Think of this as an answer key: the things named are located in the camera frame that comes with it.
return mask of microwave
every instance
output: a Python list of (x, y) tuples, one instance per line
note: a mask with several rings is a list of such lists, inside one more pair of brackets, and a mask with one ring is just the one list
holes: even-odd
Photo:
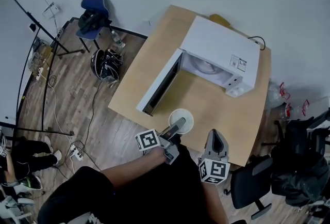
[(225, 88), (229, 97), (242, 96), (254, 88), (259, 55), (260, 45), (253, 40), (196, 16), (180, 48), (160, 71), (136, 109), (152, 115), (181, 70)]

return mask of table top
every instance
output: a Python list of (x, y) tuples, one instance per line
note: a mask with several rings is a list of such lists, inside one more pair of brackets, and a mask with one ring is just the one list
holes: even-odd
[(245, 166), (265, 106), (271, 74), (269, 48), (260, 51), (254, 89), (238, 98), (226, 95), (224, 88), (201, 77), (179, 71), (152, 117), (136, 110), (150, 85), (180, 47), (196, 15), (199, 14), (176, 6), (167, 9), (121, 80), (109, 108), (158, 132), (169, 125), (173, 110), (185, 108), (194, 116), (194, 127), (182, 136), (182, 144), (203, 152), (209, 131), (217, 129), (229, 144), (229, 162)]

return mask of black trousers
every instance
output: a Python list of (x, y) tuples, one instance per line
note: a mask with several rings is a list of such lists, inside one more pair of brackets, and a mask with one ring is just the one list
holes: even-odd
[(27, 140), (13, 147), (12, 160), (17, 179), (26, 177), (29, 173), (47, 169), (57, 163), (54, 155), (34, 157), (38, 153), (51, 153), (48, 145), (42, 141)]

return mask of chair seat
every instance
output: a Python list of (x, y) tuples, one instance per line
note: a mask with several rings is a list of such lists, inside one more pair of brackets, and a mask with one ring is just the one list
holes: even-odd
[(232, 189), (233, 205), (236, 209), (241, 209), (254, 203), (270, 190), (271, 170), (266, 169), (265, 171), (253, 175), (254, 167), (255, 165), (250, 163), (245, 167), (237, 169), (232, 175), (230, 185)]
[(103, 27), (100, 27), (97, 30), (89, 31), (86, 34), (83, 34), (79, 29), (76, 33), (76, 36), (79, 37), (79, 38), (86, 39), (86, 40), (95, 40), (102, 29), (103, 29)]

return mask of shoe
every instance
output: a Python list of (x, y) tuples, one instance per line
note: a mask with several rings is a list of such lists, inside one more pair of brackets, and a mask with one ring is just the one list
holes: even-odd
[(43, 141), (48, 145), (48, 147), (49, 147), (49, 149), (51, 151), (51, 154), (53, 154), (54, 153), (54, 150), (53, 150), (53, 148), (51, 146), (51, 140), (47, 136), (45, 136), (45, 138), (44, 138)]
[(62, 153), (60, 150), (57, 150), (55, 153), (54, 153), (54, 156), (56, 157), (57, 159), (57, 163), (55, 165), (58, 164), (58, 162), (62, 159)]

